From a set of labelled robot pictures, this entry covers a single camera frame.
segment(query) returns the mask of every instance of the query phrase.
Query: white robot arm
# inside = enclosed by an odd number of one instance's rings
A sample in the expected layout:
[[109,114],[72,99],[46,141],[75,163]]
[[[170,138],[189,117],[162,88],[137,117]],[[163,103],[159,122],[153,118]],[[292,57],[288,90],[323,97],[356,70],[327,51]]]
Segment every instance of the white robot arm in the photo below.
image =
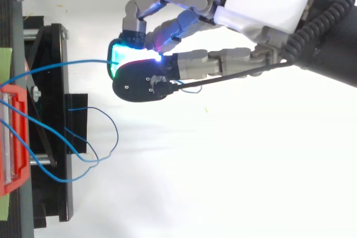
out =
[[[243,34],[257,46],[255,51],[248,48],[214,52],[196,50],[162,56],[159,61],[141,61],[140,67],[138,63],[122,66],[119,70],[117,67],[109,67],[112,78],[117,77],[117,72],[122,74],[120,78],[114,79],[113,89],[118,96],[129,101],[159,100],[180,89],[176,84],[170,83],[170,80],[222,76],[190,83],[188,86],[181,85],[184,88],[247,75],[258,76],[267,70],[293,65],[305,44],[324,35],[339,23],[355,3],[355,0],[335,0],[328,10],[297,31],[298,25],[307,20],[313,1],[131,0],[126,5],[123,31],[119,39],[110,45],[110,60],[115,53],[120,53],[115,50],[117,46],[151,50],[162,55],[173,49],[182,38],[220,26]],[[176,19],[165,22],[146,34],[144,19],[167,3],[178,5],[185,11]],[[145,86],[144,82],[137,81],[141,76],[146,82]]]

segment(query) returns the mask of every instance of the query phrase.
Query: white surface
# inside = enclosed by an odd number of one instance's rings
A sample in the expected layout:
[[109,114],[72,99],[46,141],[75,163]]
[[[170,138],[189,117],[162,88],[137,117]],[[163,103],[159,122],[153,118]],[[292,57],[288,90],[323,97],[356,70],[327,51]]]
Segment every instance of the white surface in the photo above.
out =
[[[106,59],[127,1],[26,0],[25,13],[69,29],[70,60]],[[167,10],[148,31],[179,13]],[[253,44],[218,29],[175,51],[237,46]],[[49,218],[36,238],[357,236],[356,89],[293,67],[131,104],[114,95],[105,66],[69,70],[71,91],[113,117],[120,144],[74,183],[71,221]],[[113,127],[96,111],[88,120],[106,156]],[[74,158],[74,175],[85,169]]]
[[255,40],[264,26],[294,33],[308,0],[227,0],[215,22]]

